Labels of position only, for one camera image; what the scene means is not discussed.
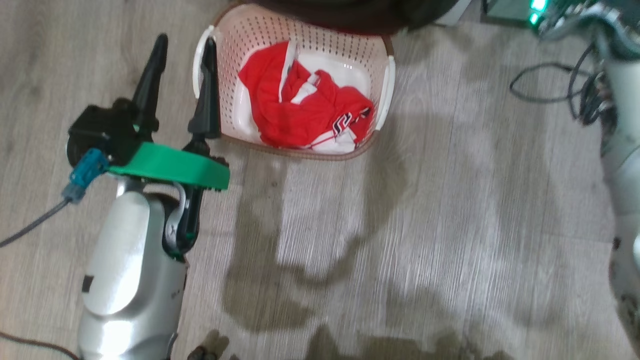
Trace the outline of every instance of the laundry basket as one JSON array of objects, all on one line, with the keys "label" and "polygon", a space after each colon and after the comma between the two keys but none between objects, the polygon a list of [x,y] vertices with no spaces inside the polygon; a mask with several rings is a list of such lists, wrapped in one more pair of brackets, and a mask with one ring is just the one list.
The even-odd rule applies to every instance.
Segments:
[{"label": "laundry basket", "polygon": [[[297,158],[346,160],[365,152],[387,117],[396,77],[389,37],[339,33],[274,13],[254,4],[234,3],[202,34],[193,60],[193,91],[200,93],[200,61],[204,43],[213,37],[218,49],[220,126],[223,138],[257,150]],[[246,88],[238,78],[249,57],[283,41],[295,41],[298,60],[309,71],[327,71],[339,86],[353,86],[374,104],[367,136],[347,154],[323,154],[309,149],[276,149],[262,142],[251,115]]]}]

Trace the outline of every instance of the logo print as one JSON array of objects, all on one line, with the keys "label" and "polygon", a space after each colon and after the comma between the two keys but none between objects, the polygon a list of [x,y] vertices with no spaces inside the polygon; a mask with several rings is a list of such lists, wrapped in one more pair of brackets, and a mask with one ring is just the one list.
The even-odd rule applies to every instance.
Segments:
[{"label": "logo print", "polygon": [[338,134],[340,134],[347,127],[349,127],[349,124],[351,123],[352,119],[353,119],[353,115],[351,113],[346,113],[343,116],[336,119],[336,121],[333,123],[333,135],[338,136]]}]

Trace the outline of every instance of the wooden floor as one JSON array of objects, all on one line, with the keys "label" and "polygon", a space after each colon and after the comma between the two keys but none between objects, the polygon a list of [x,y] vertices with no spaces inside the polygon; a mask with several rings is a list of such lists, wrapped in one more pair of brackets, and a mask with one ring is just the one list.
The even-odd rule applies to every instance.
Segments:
[{"label": "wooden floor", "polygon": [[[191,60],[222,1],[0,1],[0,237],[60,199],[66,131],[131,96],[167,32],[156,142],[188,140]],[[217,144],[232,185],[208,193],[173,356],[208,330],[225,359],[630,359],[607,282],[612,215],[599,129],[508,94],[539,44],[474,16],[394,39],[380,141],[342,163]],[[524,89],[565,91],[542,72]],[[107,177],[0,250],[0,329],[76,348],[81,280],[115,194]],[[0,340],[0,359],[61,359]]]}]

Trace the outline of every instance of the black cable bundle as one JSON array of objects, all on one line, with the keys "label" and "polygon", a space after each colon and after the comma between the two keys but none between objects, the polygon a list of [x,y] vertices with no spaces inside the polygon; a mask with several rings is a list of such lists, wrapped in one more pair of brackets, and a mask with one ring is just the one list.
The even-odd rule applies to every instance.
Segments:
[{"label": "black cable bundle", "polygon": [[[571,112],[571,116],[580,121],[585,126],[591,125],[600,117],[600,106],[602,105],[602,100],[598,96],[597,87],[596,87],[596,79],[598,74],[592,74],[585,70],[581,70],[582,64],[584,60],[586,60],[587,56],[591,54],[594,47],[593,45],[589,46],[580,56],[580,59],[575,64],[575,66],[565,65],[557,62],[548,62],[541,63],[538,65],[534,65],[532,67],[527,67],[523,71],[519,72],[515,78],[509,84],[509,91],[512,95],[517,97],[520,100],[527,102],[534,102],[537,104],[552,104],[555,102],[566,101],[569,104],[569,111]],[[556,69],[560,69],[562,71],[568,72],[571,74],[571,78],[569,79],[569,87],[567,90],[567,94],[565,96],[559,97],[535,97],[522,93],[519,90],[516,90],[515,85],[522,78],[522,76],[536,71],[540,69],[544,69],[547,67],[552,67]],[[574,90],[575,81],[578,76],[587,76],[587,80],[584,82],[582,88],[580,90]],[[576,110],[575,104],[573,102],[574,98],[577,96],[580,97],[579,108]]]}]

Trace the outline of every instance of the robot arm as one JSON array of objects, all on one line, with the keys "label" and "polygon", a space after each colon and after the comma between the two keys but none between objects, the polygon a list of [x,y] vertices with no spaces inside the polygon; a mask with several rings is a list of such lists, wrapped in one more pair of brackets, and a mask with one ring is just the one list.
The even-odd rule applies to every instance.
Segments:
[{"label": "robot arm", "polygon": [[[207,41],[204,80],[191,141],[182,151],[154,144],[156,106],[168,39],[161,35],[132,100],[89,106],[69,130],[67,157],[75,166],[90,149],[109,160],[118,192],[82,283],[82,359],[169,359],[177,338],[191,250],[205,190],[225,190],[228,165],[210,156],[205,139],[220,135],[215,43]],[[178,189],[180,199],[146,193],[148,183]]]},{"label": "robot arm", "polygon": [[640,6],[634,1],[534,1],[542,40],[570,33],[594,44],[602,125],[601,162],[616,217],[609,282],[617,313],[640,356]]}]

